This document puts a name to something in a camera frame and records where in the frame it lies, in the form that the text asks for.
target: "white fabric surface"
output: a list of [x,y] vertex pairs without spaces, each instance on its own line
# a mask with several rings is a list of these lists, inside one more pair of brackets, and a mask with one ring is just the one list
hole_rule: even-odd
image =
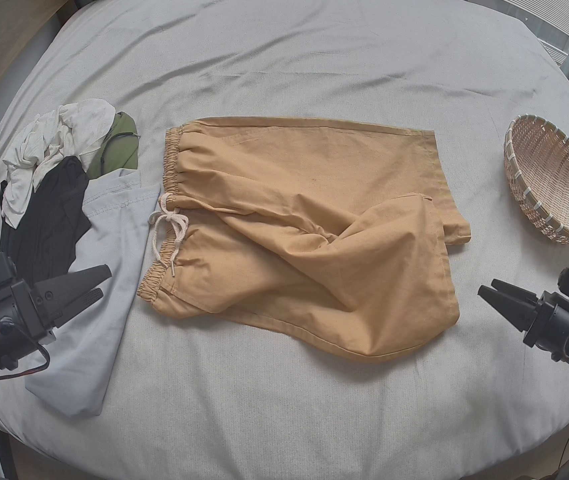
[[60,105],[16,133],[2,162],[7,166],[7,188],[2,215],[17,228],[29,205],[32,189],[65,156],[77,156],[86,171],[102,139],[113,124],[115,109],[100,99]]
[[[106,263],[112,277],[99,285],[104,297],[55,329],[47,345],[47,370],[24,378],[24,386],[68,417],[100,414],[113,362],[120,346],[140,278],[160,185],[141,187],[140,171],[118,169],[88,183],[82,212],[91,222],[76,244],[69,272]],[[42,364],[34,352],[25,368]]]
[[[137,298],[102,414],[67,420],[0,383],[0,426],[113,479],[453,480],[569,422],[569,366],[477,296],[493,277],[541,293],[569,266],[504,176],[511,119],[569,135],[569,82],[518,20],[461,0],[104,0],[61,30],[0,124],[98,97],[134,117],[142,185],[165,130],[203,116],[322,116],[435,130],[472,238],[451,247],[459,322],[386,364],[334,357]],[[152,261],[147,243],[143,268]]]

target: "bed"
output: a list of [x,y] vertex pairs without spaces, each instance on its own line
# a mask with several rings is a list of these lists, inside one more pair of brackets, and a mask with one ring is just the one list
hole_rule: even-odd
[[[203,116],[321,116],[435,130],[469,244],[449,249],[460,320],[360,364],[210,317],[134,302],[102,414],[68,420],[0,383],[0,428],[107,479],[454,480],[569,423],[569,366],[478,296],[493,277],[552,290],[569,266],[520,212],[503,140],[518,114],[569,135],[569,82],[521,23],[461,0],[102,0],[77,12],[0,124],[103,98],[133,116],[143,185],[165,131]],[[0,180],[4,177],[0,164]],[[150,243],[143,270],[152,263]]]

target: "green garment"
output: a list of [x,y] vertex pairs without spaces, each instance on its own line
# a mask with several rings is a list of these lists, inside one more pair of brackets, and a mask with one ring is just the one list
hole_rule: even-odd
[[111,129],[104,136],[102,146],[88,167],[89,180],[95,180],[116,169],[137,169],[139,138],[132,117],[118,112],[113,118]]

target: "basket rim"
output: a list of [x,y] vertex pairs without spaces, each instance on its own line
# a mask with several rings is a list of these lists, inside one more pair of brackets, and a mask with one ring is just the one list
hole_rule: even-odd
[[546,126],[547,124],[553,126],[554,130],[553,133],[558,133],[562,138],[563,143],[569,144],[569,137],[566,133],[562,132],[560,128],[558,128],[552,122],[544,119],[543,117],[537,116],[535,114],[520,114],[518,117],[513,119],[509,124],[509,129],[506,131],[504,136],[504,156],[505,160],[509,162],[511,165],[512,172],[514,172],[513,178],[517,181],[518,185],[522,190],[522,193],[525,199],[528,199],[529,202],[532,203],[533,209],[536,210],[538,216],[543,220],[546,225],[552,226],[555,233],[557,235],[561,235],[569,239],[569,226],[561,222],[553,213],[551,213],[547,208],[545,208],[543,202],[540,200],[539,197],[533,192],[532,188],[529,187],[526,181],[526,175],[521,171],[520,165],[518,164],[517,157],[515,155],[515,151],[513,149],[513,127],[516,123],[520,122],[521,120],[526,119],[533,119],[533,123],[535,124],[536,121],[543,121],[542,126]]

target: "wooden floor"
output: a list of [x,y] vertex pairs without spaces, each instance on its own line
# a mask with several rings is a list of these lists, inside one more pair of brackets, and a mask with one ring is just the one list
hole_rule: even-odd
[[[482,473],[464,477],[463,480],[515,480],[520,476],[539,479],[550,475],[558,468],[562,448],[567,443],[568,437],[569,425],[537,448]],[[10,440],[16,471],[20,480],[101,480],[96,476],[40,455],[13,437]],[[569,443],[563,463],[568,458]]]

